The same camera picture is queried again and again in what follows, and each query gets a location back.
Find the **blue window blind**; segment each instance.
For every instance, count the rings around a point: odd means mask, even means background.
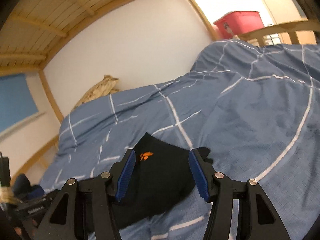
[[[0,77],[0,132],[37,112],[24,74]]]

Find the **red storage box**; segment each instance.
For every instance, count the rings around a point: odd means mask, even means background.
[[[234,35],[255,31],[264,27],[259,12],[235,11],[229,12],[214,22],[224,39]]]

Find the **pillow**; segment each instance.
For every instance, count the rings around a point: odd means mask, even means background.
[[[84,103],[90,102],[94,99],[106,96],[108,94],[119,92],[118,89],[114,88],[118,80],[118,78],[114,78],[110,75],[105,75],[102,81],[94,85],[84,94],[84,96],[78,101],[78,103],[76,103],[72,111]]]

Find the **bed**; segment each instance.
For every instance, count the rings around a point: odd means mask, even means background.
[[[71,112],[41,186],[49,192],[71,177],[108,171],[148,132],[185,149],[208,147],[215,170],[235,180],[258,180],[290,238],[301,240],[320,214],[319,61],[318,45],[213,42],[184,76],[104,96]],[[172,210],[121,230],[121,237],[202,239],[210,210],[194,188]]]

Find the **metal screw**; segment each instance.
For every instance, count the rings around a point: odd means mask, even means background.
[[[249,180],[249,183],[250,183],[251,185],[253,185],[253,186],[255,186],[255,185],[258,184],[258,182],[257,182],[255,179],[250,179],[250,180]]]
[[[215,176],[217,179],[222,179],[222,178],[223,178],[223,173],[221,173],[221,172],[216,172],[216,173],[214,174],[214,176]]]
[[[103,177],[104,179],[109,178],[110,177],[110,173],[105,171],[105,172],[101,173],[101,177]]]
[[[68,183],[68,185],[73,185],[76,183],[76,179],[74,179],[74,178],[68,179],[67,183]]]

